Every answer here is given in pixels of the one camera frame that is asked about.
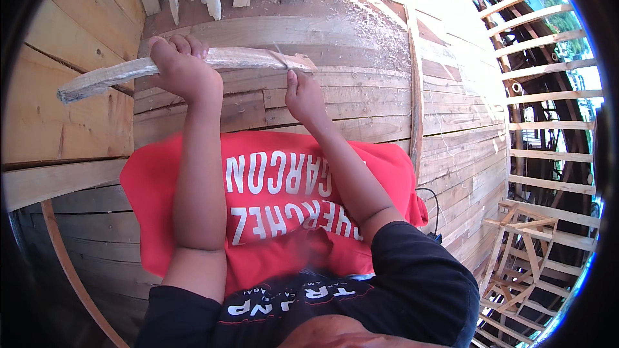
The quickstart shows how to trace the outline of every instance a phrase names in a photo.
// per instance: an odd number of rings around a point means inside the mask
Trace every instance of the person's left hand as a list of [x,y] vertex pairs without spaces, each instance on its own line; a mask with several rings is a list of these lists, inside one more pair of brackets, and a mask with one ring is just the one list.
[[149,44],[151,58],[159,68],[159,74],[151,77],[153,86],[182,97],[188,105],[199,103],[221,110],[223,81],[204,61],[208,45],[193,35],[174,35],[170,42],[155,36]]

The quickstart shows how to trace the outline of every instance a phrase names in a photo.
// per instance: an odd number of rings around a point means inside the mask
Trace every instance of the curved wooden stick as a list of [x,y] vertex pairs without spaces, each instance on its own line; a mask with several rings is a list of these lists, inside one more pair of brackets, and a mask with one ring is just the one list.
[[[307,55],[296,54],[292,57],[271,50],[247,47],[214,47],[209,49],[205,62],[213,69],[290,68],[302,72],[318,70]],[[103,93],[112,85],[157,73],[159,68],[151,58],[140,58],[82,74],[58,88],[57,95],[60,101],[69,104]]]
[[116,333],[110,323],[105,320],[105,317],[101,314],[101,311],[99,311],[99,308],[97,308],[92,298],[90,298],[90,294],[88,294],[84,284],[77,276],[75,267],[73,267],[73,262],[71,262],[67,249],[64,247],[63,238],[60,235],[58,222],[56,221],[56,216],[54,215],[54,209],[51,206],[51,200],[48,199],[41,202],[41,209],[43,210],[45,226],[50,234],[51,244],[54,246],[54,251],[56,251],[58,261],[63,267],[69,283],[73,286],[75,294],[77,294],[80,301],[84,305],[84,308],[86,308],[88,313],[90,313],[98,326],[105,332],[105,335],[108,336],[118,348],[129,348],[127,343],[120,336],[118,336],[118,333]]

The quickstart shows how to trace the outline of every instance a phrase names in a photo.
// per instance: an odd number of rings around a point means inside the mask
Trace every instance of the red cloth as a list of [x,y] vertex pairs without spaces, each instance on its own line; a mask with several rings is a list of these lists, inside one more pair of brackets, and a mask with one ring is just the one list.
[[[415,174],[406,153],[393,144],[350,145],[406,220],[414,226],[427,224],[427,209],[415,194]],[[174,251],[172,203],[181,148],[180,135],[144,146],[120,175],[140,223],[143,268],[162,277]],[[270,277],[298,273],[308,263],[338,276],[373,272],[369,247],[360,242],[357,224],[342,206],[314,137],[224,133],[221,163],[228,210],[226,295]]]

